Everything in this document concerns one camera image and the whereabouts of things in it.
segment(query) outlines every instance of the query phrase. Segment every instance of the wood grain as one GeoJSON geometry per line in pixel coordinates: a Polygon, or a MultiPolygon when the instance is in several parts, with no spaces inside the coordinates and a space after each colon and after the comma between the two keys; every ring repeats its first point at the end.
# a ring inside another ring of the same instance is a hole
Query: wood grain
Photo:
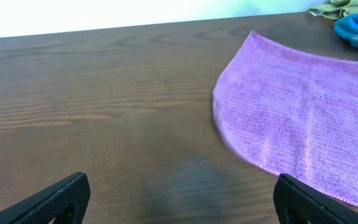
{"type": "Polygon", "coordinates": [[[83,171],[84,223],[278,223],[276,177],[231,153],[210,111],[251,30],[358,60],[305,13],[0,39],[0,210],[83,171]]]}

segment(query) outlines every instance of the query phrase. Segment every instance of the black object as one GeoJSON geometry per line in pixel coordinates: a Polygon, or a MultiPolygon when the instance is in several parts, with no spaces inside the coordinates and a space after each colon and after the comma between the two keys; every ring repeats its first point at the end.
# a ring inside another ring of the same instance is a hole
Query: black object
{"type": "Polygon", "coordinates": [[[358,213],[288,174],[278,177],[273,194],[281,224],[358,224],[358,213]]]}
{"type": "Polygon", "coordinates": [[[79,224],[90,199],[83,172],[76,172],[0,212],[0,224],[79,224]]]}

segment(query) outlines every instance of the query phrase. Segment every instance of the rolled cloth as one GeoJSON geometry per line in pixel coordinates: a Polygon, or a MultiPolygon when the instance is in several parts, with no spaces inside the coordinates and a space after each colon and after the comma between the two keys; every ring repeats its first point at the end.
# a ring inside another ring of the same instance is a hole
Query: rolled cloth
{"type": "Polygon", "coordinates": [[[358,207],[358,62],[251,32],[213,95],[220,134],[240,157],[358,207]]]}

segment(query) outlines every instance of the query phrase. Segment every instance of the purple cloth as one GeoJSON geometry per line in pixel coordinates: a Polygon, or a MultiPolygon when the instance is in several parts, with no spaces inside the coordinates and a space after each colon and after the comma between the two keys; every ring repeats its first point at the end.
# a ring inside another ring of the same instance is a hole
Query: purple cloth
{"type": "Polygon", "coordinates": [[[213,109],[246,161],[358,207],[358,62],[251,32],[216,83],[213,109]]]}

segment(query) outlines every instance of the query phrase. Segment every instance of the table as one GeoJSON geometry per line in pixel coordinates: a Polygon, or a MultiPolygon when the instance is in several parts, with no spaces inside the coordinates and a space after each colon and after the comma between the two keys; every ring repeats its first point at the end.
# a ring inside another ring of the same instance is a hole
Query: table
{"type": "Polygon", "coordinates": [[[251,30],[358,60],[304,12],[1,38],[0,210],[83,171],[84,223],[278,223],[276,177],[227,149],[211,114],[251,30]]]}

